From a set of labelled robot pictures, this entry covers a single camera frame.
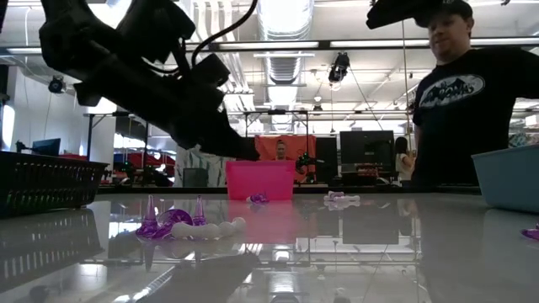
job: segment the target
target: pink plastic container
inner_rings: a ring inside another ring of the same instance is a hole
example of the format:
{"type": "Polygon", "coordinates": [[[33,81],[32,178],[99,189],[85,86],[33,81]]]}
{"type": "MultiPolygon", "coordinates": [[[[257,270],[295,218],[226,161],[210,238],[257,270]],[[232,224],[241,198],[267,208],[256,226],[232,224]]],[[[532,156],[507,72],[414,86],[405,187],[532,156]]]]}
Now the pink plastic container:
{"type": "Polygon", "coordinates": [[[227,162],[228,198],[245,200],[252,194],[266,194],[269,201],[292,200],[294,161],[227,162]]]}

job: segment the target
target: computer monitor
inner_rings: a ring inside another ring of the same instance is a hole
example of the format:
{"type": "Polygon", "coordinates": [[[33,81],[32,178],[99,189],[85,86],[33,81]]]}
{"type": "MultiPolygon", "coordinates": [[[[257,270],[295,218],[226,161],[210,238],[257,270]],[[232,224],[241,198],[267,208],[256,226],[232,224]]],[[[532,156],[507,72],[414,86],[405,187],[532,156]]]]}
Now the computer monitor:
{"type": "Polygon", "coordinates": [[[58,157],[60,154],[60,138],[34,141],[32,155],[58,157]]]}
{"type": "Polygon", "coordinates": [[[383,171],[395,170],[392,130],[341,131],[341,162],[356,165],[373,165],[383,171]]]}

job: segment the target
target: light blue container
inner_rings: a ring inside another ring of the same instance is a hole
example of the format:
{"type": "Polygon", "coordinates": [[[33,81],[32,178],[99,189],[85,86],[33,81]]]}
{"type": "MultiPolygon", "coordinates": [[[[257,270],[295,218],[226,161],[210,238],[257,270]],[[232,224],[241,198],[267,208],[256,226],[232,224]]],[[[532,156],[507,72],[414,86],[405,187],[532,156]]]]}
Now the light blue container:
{"type": "Polygon", "coordinates": [[[539,213],[539,145],[472,156],[487,204],[539,213]]]}

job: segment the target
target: black robotic arm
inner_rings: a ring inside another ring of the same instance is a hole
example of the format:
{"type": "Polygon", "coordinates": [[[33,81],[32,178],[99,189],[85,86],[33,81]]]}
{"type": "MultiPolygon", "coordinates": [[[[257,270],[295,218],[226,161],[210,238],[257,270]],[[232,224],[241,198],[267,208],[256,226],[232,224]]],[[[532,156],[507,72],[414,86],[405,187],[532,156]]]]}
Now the black robotic arm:
{"type": "Polygon", "coordinates": [[[167,131],[183,148],[200,144],[219,156],[259,158],[232,129],[226,110],[218,110],[227,68],[215,54],[189,67],[184,42],[195,25],[172,1],[133,0],[116,29],[96,18],[85,0],[41,2],[43,58],[82,81],[74,85],[81,105],[95,106],[105,97],[167,131]],[[165,62],[171,53],[179,65],[172,71],[146,62],[165,62]]]}

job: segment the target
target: pipe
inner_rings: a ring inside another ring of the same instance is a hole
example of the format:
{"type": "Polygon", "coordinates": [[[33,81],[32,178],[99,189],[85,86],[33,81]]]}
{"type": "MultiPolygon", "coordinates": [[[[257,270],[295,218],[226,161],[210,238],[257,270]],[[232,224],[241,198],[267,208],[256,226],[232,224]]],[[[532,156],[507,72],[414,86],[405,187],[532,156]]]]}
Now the pipe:
{"type": "MultiPolygon", "coordinates": [[[[232,3],[230,0],[224,0],[222,1],[222,7],[224,12],[224,27],[227,28],[232,25],[232,3]]],[[[230,32],[226,36],[227,42],[235,42],[236,37],[234,37],[234,33],[230,32]]],[[[232,53],[230,54],[230,59],[234,66],[237,67],[237,79],[238,79],[238,85],[242,88],[243,93],[249,92],[249,85],[247,83],[247,78],[245,77],[245,73],[243,72],[243,66],[242,61],[240,60],[239,53],[232,53]]]]}
{"type": "MultiPolygon", "coordinates": [[[[313,10],[314,0],[261,0],[257,9],[260,39],[306,40],[313,10]]],[[[265,58],[264,65],[268,84],[299,84],[302,58],[265,58]]],[[[267,88],[267,92],[273,106],[291,109],[296,102],[298,87],[272,87],[267,88]]],[[[275,130],[291,130],[292,125],[282,125],[291,121],[291,116],[272,117],[275,130]]]]}

